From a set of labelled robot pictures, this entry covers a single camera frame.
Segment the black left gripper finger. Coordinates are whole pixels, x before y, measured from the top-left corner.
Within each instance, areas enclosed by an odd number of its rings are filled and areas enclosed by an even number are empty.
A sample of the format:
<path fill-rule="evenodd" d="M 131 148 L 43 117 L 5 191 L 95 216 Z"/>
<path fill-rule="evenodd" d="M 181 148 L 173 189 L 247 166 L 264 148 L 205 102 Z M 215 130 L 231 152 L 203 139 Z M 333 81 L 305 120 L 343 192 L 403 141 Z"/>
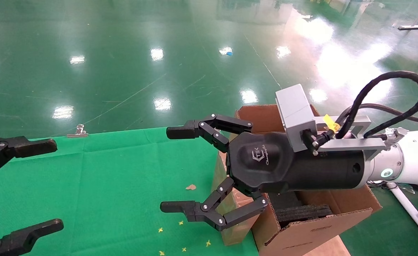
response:
<path fill-rule="evenodd" d="M 0 168 L 13 158 L 28 158 L 54 153 L 57 149 L 56 141 L 51 138 L 30 141 L 25 136 L 0 137 Z"/>
<path fill-rule="evenodd" d="M 48 220 L 11 232 L 0 239 L 0 256 L 20 256 L 32 251 L 36 241 L 63 230 L 61 219 Z"/>

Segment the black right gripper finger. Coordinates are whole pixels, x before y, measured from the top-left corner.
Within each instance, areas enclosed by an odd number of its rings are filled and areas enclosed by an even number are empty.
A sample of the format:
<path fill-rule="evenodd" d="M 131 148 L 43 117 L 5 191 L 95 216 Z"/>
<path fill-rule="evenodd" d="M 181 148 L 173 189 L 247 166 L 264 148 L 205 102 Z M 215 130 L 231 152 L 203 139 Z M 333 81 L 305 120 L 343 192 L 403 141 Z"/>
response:
<path fill-rule="evenodd" d="M 251 132 L 253 123 L 229 116 L 211 114 L 203 119 L 188 120 L 183 126 L 166 128 L 168 139 L 193 139 L 201 137 L 217 150 L 227 153 L 230 140 L 222 135 L 222 131 L 233 134 Z"/>
<path fill-rule="evenodd" d="M 212 228 L 222 231 L 261 214 L 268 205 L 268 200 L 260 192 L 254 192 L 253 202 L 225 214 L 219 214 L 216 211 L 217 207 L 232 192 L 235 186 L 235 181 L 227 177 L 203 203 L 196 201 L 165 201 L 161 202 L 160 210 L 164 213 L 183 213 L 188 222 L 205 222 Z"/>

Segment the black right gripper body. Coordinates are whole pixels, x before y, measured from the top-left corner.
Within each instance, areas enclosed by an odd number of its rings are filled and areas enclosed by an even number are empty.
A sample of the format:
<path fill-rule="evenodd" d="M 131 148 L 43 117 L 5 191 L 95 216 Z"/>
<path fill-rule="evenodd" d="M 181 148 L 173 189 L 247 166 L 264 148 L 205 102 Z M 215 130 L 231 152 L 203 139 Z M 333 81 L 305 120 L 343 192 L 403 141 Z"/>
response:
<path fill-rule="evenodd" d="M 286 133 L 243 132 L 227 148 L 227 170 L 243 193 L 283 193 L 356 188 L 364 175 L 364 153 L 294 152 Z"/>

